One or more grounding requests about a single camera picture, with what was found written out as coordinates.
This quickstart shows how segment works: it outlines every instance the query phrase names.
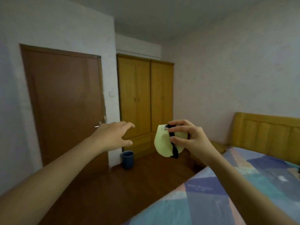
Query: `ceiling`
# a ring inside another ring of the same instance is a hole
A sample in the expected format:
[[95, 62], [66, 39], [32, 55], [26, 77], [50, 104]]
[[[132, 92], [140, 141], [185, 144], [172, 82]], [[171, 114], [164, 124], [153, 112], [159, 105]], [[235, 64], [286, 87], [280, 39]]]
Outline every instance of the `ceiling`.
[[114, 16], [116, 33], [164, 43], [264, 0], [71, 0]]

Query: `bed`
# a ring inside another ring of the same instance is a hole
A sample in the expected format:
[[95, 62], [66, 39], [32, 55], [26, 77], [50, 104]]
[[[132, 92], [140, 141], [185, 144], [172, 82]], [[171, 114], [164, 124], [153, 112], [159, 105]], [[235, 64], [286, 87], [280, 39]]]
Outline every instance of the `bed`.
[[[300, 119], [236, 113], [224, 153], [252, 185], [300, 223]], [[245, 224], [206, 167], [124, 224]]]

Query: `wooden headboard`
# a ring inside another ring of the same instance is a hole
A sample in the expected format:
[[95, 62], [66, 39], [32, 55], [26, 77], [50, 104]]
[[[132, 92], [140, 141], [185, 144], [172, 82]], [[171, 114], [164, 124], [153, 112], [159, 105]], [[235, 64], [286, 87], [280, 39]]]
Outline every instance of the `wooden headboard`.
[[300, 118], [238, 112], [231, 145], [300, 164]]

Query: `bed sheet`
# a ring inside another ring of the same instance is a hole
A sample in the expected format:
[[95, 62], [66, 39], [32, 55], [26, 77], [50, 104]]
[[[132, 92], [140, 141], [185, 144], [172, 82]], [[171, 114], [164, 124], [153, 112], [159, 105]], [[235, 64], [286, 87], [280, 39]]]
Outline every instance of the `bed sheet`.
[[[223, 155], [252, 185], [300, 223], [299, 166], [242, 148]], [[245, 224], [214, 172], [206, 167], [124, 225]]]

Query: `trash can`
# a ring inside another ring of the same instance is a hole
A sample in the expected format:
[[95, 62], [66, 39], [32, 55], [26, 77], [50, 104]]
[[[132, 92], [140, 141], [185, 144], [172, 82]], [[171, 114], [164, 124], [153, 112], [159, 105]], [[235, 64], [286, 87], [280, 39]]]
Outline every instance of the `trash can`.
[[122, 158], [122, 166], [124, 169], [130, 169], [133, 167], [133, 151], [123, 151], [121, 153], [121, 158]]

